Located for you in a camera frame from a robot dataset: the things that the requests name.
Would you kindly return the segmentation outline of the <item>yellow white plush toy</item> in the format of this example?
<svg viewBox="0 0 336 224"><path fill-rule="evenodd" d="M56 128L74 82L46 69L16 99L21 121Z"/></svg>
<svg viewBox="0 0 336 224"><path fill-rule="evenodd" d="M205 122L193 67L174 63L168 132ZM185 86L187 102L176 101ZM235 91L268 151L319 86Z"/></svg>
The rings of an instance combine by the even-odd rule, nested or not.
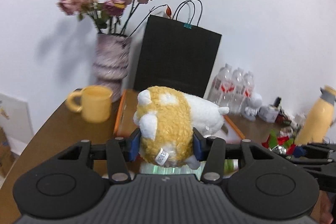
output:
<svg viewBox="0 0 336 224"><path fill-rule="evenodd" d="M141 131L139 154L148 163L175 168L198 169L193 133L213 136L224 124L229 108L201 97L164 87L152 86L137 96L134 123Z"/></svg>

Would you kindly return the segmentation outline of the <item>green spray bottle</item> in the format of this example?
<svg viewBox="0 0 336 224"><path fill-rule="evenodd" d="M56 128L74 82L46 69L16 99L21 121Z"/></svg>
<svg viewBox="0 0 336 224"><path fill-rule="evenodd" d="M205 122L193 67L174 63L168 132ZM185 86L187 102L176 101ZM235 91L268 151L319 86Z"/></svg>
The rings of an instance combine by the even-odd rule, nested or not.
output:
<svg viewBox="0 0 336 224"><path fill-rule="evenodd" d="M198 169L191 169L188 165L182 167L161 167L147 162L142 162L139 172L143 174L195 174L200 178L206 162L203 161ZM224 161L224 175L228 176L239 169L239 162L236 159L229 159Z"/></svg>

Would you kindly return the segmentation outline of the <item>red orange cardboard box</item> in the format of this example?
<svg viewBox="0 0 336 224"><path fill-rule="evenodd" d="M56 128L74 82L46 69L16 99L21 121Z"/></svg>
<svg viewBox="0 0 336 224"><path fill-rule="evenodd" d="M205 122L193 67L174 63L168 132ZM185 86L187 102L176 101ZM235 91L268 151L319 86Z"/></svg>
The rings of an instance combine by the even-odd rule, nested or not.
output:
<svg viewBox="0 0 336 224"><path fill-rule="evenodd" d="M137 128L133 121L137 108L137 96L138 92L134 90L125 89L123 91L114 125L114 136L125 138ZM224 117L224 124L214 136L224 139L227 143L240 143L242 139L245 139L243 133L228 116Z"/></svg>

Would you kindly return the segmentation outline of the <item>yellow thermos bottle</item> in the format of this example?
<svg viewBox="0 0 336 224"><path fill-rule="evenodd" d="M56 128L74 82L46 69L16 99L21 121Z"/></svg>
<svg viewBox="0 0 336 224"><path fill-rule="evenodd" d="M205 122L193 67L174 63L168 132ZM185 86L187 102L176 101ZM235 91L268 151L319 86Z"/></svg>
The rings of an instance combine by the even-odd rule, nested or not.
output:
<svg viewBox="0 0 336 224"><path fill-rule="evenodd" d="M296 145L322 143L329 128L335 123L333 120L335 89L325 85L320 91L321 96L310 109L303 128L295 138Z"/></svg>

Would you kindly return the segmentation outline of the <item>small white tin box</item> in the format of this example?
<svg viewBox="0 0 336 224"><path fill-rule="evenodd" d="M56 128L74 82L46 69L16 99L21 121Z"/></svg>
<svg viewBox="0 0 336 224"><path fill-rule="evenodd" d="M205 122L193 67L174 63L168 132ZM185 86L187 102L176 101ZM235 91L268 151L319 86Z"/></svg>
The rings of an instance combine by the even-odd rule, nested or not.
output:
<svg viewBox="0 0 336 224"><path fill-rule="evenodd" d="M258 112L258 116L263 121L268 122L268 123L274 123L278 114L279 114L279 110L272 105L262 106L260 107L259 112Z"/></svg>

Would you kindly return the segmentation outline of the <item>white astronaut figurine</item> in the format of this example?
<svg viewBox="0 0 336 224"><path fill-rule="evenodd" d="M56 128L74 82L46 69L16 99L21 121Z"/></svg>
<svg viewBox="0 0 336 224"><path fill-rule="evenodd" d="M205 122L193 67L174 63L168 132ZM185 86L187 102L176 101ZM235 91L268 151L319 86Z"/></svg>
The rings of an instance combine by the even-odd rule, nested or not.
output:
<svg viewBox="0 0 336 224"><path fill-rule="evenodd" d="M250 97L247 97L242 106L240 113L241 115L249 120L249 121L255 121L256 115L258 114L258 111L260 107L263 104L263 98L260 94L253 92Z"/></svg>

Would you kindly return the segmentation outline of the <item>yellow ceramic mug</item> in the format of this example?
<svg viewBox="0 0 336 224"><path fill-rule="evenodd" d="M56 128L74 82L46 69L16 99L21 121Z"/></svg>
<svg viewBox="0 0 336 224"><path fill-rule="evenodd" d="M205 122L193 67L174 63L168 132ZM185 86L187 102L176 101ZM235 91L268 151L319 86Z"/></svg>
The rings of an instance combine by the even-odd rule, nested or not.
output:
<svg viewBox="0 0 336 224"><path fill-rule="evenodd" d="M65 104L70 111L80 113L85 121L102 123L110 117L112 95L108 87L91 85L70 93Z"/></svg>

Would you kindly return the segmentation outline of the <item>clear water bottle left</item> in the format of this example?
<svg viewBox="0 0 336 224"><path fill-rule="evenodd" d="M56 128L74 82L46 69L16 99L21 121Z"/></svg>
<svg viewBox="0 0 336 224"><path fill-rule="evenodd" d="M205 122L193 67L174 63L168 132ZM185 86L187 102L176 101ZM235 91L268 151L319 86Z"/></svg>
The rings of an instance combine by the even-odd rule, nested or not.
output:
<svg viewBox="0 0 336 224"><path fill-rule="evenodd" d="M232 67L226 63L214 77L207 99L218 106L228 107L233 90Z"/></svg>

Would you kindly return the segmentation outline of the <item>clear water bottle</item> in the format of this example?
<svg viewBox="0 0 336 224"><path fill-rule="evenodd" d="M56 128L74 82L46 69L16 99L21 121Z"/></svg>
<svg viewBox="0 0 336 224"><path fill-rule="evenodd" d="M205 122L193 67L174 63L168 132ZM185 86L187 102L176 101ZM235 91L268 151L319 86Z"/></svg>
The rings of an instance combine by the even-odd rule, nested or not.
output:
<svg viewBox="0 0 336 224"><path fill-rule="evenodd" d="M244 71L241 68L234 70L232 74L234 90L230 100L230 112L237 114L244 99Z"/></svg>
<svg viewBox="0 0 336 224"><path fill-rule="evenodd" d="M254 75L251 71L248 71L244 75L244 98L241 103L241 109L246 105L248 99L251 97L255 87Z"/></svg>
<svg viewBox="0 0 336 224"><path fill-rule="evenodd" d="M214 77L207 99L218 106L228 107L233 90L232 67L226 63Z"/></svg>

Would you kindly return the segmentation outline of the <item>clear water bottle middle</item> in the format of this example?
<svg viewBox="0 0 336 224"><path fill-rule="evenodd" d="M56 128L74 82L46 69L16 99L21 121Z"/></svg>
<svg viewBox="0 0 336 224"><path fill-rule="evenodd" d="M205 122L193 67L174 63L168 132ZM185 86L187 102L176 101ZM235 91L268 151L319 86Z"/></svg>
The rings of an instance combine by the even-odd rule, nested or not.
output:
<svg viewBox="0 0 336 224"><path fill-rule="evenodd" d="M244 71L241 68L234 70L232 74L234 90L230 100L230 112L237 114L244 99Z"/></svg>

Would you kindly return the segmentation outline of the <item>clear water bottle right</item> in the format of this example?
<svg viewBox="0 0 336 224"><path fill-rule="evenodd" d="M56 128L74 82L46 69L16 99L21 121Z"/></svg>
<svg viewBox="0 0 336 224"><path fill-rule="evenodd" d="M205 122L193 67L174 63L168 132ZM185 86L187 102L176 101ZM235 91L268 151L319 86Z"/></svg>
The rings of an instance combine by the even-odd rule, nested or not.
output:
<svg viewBox="0 0 336 224"><path fill-rule="evenodd" d="M244 98L241 103L241 109L246 105L248 99L251 97L255 87L254 75L251 71L248 71L244 75Z"/></svg>

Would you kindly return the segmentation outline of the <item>purple white ceramic vase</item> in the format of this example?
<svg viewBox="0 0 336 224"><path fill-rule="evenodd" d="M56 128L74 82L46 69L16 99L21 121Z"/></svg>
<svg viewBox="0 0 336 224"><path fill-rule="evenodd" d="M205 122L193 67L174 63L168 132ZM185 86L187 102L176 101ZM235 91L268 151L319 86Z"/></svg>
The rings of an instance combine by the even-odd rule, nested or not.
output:
<svg viewBox="0 0 336 224"><path fill-rule="evenodd" d="M127 76L131 38L98 34L92 73L96 84L110 88L112 102L120 99L122 81Z"/></svg>

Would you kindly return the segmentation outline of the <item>black paper shopping bag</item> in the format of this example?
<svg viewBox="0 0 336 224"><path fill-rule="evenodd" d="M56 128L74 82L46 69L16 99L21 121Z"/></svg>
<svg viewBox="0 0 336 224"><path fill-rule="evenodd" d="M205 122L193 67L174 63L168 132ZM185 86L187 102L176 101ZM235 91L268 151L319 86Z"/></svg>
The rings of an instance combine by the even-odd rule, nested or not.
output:
<svg viewBox="0 0 336 224"><path fill-rule="evenodd" d="M149 16L143 36L133 88L166 86L203 97L221 42L221 34L178 20Z"/></svg>

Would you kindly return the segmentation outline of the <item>white canvas picture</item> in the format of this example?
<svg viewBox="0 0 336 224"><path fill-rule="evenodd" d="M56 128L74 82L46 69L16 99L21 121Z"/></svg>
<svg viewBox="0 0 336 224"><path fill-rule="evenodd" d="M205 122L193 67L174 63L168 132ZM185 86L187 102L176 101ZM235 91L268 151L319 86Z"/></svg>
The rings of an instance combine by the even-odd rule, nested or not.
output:
<svg viewBox="0 0 336 224"><path fill-rule="evenodd" d="M21 155L34 137L28 103L1 93L1 127L11 151Z"/></svg>

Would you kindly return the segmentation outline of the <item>green binder clip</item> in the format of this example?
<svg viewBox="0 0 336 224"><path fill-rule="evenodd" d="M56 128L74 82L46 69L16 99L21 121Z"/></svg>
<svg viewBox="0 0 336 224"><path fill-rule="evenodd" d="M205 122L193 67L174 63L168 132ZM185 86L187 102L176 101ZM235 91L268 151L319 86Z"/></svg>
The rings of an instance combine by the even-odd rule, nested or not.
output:
<svg viewBox="0 0 336 224"><path fill-rule="evenodd" d="M187 29L189 29L189 30L191 30L191 29L192 29L192 24L189 23L189 22L186 22L186 23L183 25L183 27L184 27L184 28L187 28Z"/></svg>

